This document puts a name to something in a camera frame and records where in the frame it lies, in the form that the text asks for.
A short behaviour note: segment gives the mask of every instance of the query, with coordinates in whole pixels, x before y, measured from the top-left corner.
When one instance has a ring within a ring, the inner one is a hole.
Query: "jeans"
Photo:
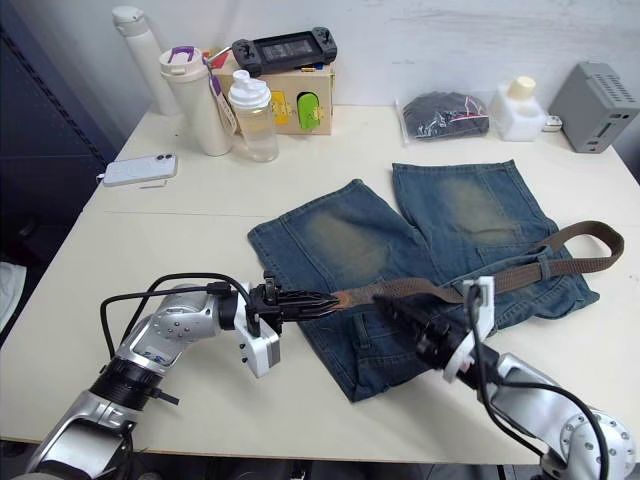
[[[333,292],[382,280],[424,277],[462,292],[462,281],[531,262],[570,258],[530,251],[558,231],[515,163],[393,165],[402,216],[361,180],[249,232],[265,268],[285,289]],[[581,275],[543,279],[498,295],[496,330],[535,315],[556,319],[595,302]],[[465,322],[462,306],[423,299],[432,317]],[[300,322],[316,354],[351,401],[406,382],[429,367],[402,326],[373,305]]]

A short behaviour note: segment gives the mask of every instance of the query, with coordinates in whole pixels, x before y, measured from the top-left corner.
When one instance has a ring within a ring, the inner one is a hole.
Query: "gray device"
[[[581,62],[549,107],[578,153],[604,151],[640,111],[640,101],[606,63]]]

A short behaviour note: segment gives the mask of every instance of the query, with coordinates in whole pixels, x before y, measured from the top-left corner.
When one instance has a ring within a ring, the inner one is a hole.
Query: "black cable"
[[[484,358],[482,355],[482,349],[480,348],[480,335],[478,334],[478,327],[476,326],[476,320],[478,318],[478,303],[482,298],[482,292],[480,291],[480,287],[477,285],[472,285],[467,292],[465,297],[465,309],[467,311],[467,320],[469,322],[469,326],[473,332],[473,340],[474,340],[474,350],[476,355],[476,361],[478,363],[478,374],[480,376],[480,386],[478,390],[480,392],[480,399],[482,400],[482,404],[484,405],[484,409],[487,411],[487,415],[496,424],[496,426],[502,430],[506,435],[514,439],[520,445],[528,448],[533,453],[535,453],[538,457],[542,457],[542,451],[537,448],[532,443],[528,442],[520,435],[515,433],[510,428],[507,428],[504,424],[502,424],[498,418],[496,417],[495,412],[493,411],[493,407],[489,403],[489,395],[487,393],[487,374],[485,371]]]
[[[186,278],[200,278],[200,279],[207,278],[207,279],[222,280],[224,282],[227,282],[228,284],[235,287],[235,289],[238,291],[238,293],[240,293],[240,295],[242,296],[242,298],[244,299],[248,307],[252,305],[251,297],[249,296],[249,293],[245,290],[245,288],[242,286],[242,284],[240,284],[237,280],[227,275],[223,275],[221,273],[172,273],[169,275],[164,275],[158,278],[156,281],[154,281],[151,284],[151,286],[147,289],[147,292],[153,292],[156,288],[158,288],[158,285],[168,280],[182,280]],[[133,326],[136,324],[136,322],[140,318],[140,315],[142,314],[142,310],[144,310],[144,307],[147,305],[147,301],[148,301],[148,298],[144,298],[140,302],[140,305],[138,305],[138,308],[133,314],[133,317],[131,317],[131,320],[129,321],[127,328],[124,330],[121,343],[124,342],[124,339],[127,338],[127,336],[129,336],[129,334],[131,333]]]
[[[536,382],[507,382],[505,380],[501,382],[501,385],[512,388],[538,388],[541,390],[549,390],[550,392],[562,395],[573,402],[582,411],[582,413],[584,413],[584,416],[587,417],[587,420],[589,420],[589,423],[591,424],[591,428],[593,428],[593,431],[596,434],[598,448],[600,449],[600,476],[598,478],[600,480],[607,479],[609,476],[609,449],[607,447],[607,440],[604,438],[604,434],[602,433],[602,429],[600,428],[595,415],[582,400],[576,397],[573,393],[562,387],[558,387],[557,385],[548,385]]]
[[[507,474],[504,471],[504,465],[496,465],[498,471],[498,480],[507,480]]]
[[[480,348],[480,335],[478,334],[478,327],[476,326],[476,321],[478,317],[477,312],[479,307],[479,301],[481,300],[481,298],[482,298],[482,294],[481,294],[480,287],[478,287],[477,285],[471,286],[465,298],[465,308],[467,310],[467,319],[469,321],[471,330],[473,331],[473,339],[475,343],[474,352],[476,355],[476,360],[478,362],[478,370],[480,374],[480,384],[481,384],[480,396],[482,398],[482,403],[484,404],[484,407],[487,410],[489,417],[491,418],[491,420],[494,421],[494,423],[496,423],[496,425],[498,425],[500,430],[502,430],[511,438],[518,441],[519,443],[526,446],[527,448],[534,450],[539,456],[542,456],[543,454],[539,449],[531,445],[524,438],[516,435],[515,432],[506,429],[504,425],[497,423],[496,421],[497,419],[493,414],[493,408],[491,407],[491,404],[488,402],[487,392],[486,392],[486,372],[484,369],[484,361],[482,358],[482,349]],[[609,475],[609,452],[607,447],[607,441],[604,438],[604,434],[602,433],[602,429],[598,424],[598,420],[595,418],[591,409],[582,400],[580,400],[573,393],[563,389],[562,387],[558,387],[557,385],[548,385],[545,383],[536,383],[536,382],[508,382],[505,380],[500,381],[500,385],[505,387],[512,387],[512,388],[538,388],[541,390],[548,390],[548,391],[557,393],[558,395],[562,395],[563,397],[573,402],[582,411],[584,416],[587,418],[587,420],[591,424],[591,428],[593,428],[593,431],[596,435],[596,439],[598,441],[598,448],[600,449],[600,475],[598,478],[599,480],[607,479]]]
[[[138,292],[127,293],[124,295],[116,295],[109,297],[100,304],[100,322],[102,323],[102,331],[104,332],[104,339],[107,342],[107,348],[109,349],[109,358],[113,358],[116,354],[115,347],[113,345],[113,339],[111,337],[111,331],[109,330],[109,322],[107,320],[107,307],[113,302],[119,302],[121,300],[131,300],[133,298],[144,298],[147,300],[149,297],[158,297],[161,295],[171,295],[173,293],[189,293],[189,292],[206,292],[207,287],[183,287],[172,288],[170,290],[156,290],[153,292]]]
[[[130,480],[133,472],[133,437],[131,430],[127,430],[122,434],[122,446],[124,447],[124,458],[122,463],[117,467],[115,480]]]

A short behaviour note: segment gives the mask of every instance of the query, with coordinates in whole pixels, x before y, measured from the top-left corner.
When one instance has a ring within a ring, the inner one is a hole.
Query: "belt strap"
[[[560,275],[578,275],[606,270],[613,265],[624,252],[624,238],[606,223],[589,220],[575,223],[536,243],[532,250],[550,247],[555,253],[570,239],[579,235],[591,235],[603,241],[611,250],[608,257],[595,258],[561,258],[549,260],[545,267],[539,262],[514,267],[493,275],[495,292],[504,293],[517,290],[543,278]],[[436,287],[426,278],[398,278],[374,283],[365,287],[351,288],[334,292],[332,295],[339,302],[333,310],[344,310],[357,305],[372,303],[373,296],[383,295],[392,298],[403,298],[413,295],[434,295],[447,303],[462,303],[463,298],[453,287]]]

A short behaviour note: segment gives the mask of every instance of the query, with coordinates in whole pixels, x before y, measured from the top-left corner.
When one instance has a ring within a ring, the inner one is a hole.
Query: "bottle cap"
[[[134,37],[149,31],[144,12],[136,7],[121,5],[111,10],[113,24],[123,37]]]
[[[169,82],[192,82],[209,74],[196,47],[174,47],[160,55],[159,61],[162,76]]]
[[[513,100],[529,100],[533,97],[533,92],[536,90],[536,81],[531,77],[518,77],[507,90],[507,97]]]
[[[266,107],[271,101],[271,91],[267,82],[251,78],[246,70],[236,70],[229,89],[229,101],[240,108]]]

